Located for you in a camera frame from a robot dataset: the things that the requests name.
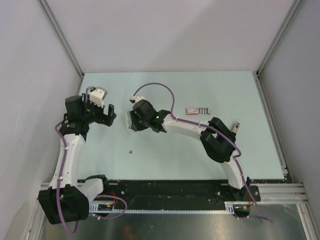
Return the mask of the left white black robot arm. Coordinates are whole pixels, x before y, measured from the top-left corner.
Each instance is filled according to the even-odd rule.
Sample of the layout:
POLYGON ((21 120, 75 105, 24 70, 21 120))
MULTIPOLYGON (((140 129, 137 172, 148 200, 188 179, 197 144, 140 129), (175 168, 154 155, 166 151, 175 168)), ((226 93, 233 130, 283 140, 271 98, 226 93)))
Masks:
POLYGON ((55 127, 60 137, 55 172, 48 188, 38 194, 38 201, 52 225, 86 220, 90 203, 96 197, 105 200, 110 196, 111 188, 104 174, 89 176, 78 186, 76 173, 90 124, 110 127, 117 116, 112 104, 108 105, 108 113, 104 113, 105 97, 99 90, 65 99, 66 113, 55 127))

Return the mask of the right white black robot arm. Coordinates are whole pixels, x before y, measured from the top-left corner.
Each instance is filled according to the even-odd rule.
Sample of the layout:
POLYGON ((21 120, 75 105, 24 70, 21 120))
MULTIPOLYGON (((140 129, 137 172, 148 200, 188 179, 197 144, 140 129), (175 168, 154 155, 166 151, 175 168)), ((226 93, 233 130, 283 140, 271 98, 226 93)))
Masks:
POLYGON ((151 129, 156 133, 180 134, 199 140, 208 157, 221 164, 227 175, 231 196, 242 201, 249 194, 250 179, 244 174, 238 158, 242 152, 236 145, 239 123, 233 130, 217 117, 207 123, 191 121, 174 116, 172 111, 156 111, 142 96, 130 99, 132 110, 126 114, 129 130, 140 132, 151 129))

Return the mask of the white stapler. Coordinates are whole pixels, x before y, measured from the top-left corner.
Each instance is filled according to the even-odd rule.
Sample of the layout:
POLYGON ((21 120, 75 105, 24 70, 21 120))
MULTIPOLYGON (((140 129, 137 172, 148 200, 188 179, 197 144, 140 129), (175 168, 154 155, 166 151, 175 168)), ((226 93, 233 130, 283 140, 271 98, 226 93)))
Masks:
POLYGON ((125 122, 126 122, 127 129, 131 130, 132 122, 131 122, 130 111, 127 111, 125 113, 125 122))

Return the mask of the red staple box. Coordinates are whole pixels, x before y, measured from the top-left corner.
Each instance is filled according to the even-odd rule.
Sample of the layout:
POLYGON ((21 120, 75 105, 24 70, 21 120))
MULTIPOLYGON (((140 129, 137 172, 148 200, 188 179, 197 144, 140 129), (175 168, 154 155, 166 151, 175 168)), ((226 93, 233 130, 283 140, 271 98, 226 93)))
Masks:
POLYGON ((189 107, 185 109, 186 115, 210 115, 211 111, 209 108, 201 107, 189 107))

